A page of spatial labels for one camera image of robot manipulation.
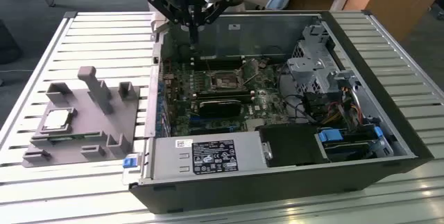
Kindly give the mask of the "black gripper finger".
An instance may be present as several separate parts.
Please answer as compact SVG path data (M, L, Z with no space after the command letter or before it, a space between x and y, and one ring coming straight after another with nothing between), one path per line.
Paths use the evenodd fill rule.
M147 0L154 9L173 23L187 29L189 44L193 45L193 19L187 9L179 9L171 0Z
M198 27L210 24L230 5L231 0L222 0L206 9L201 5L193 7L193 45L198 43Z

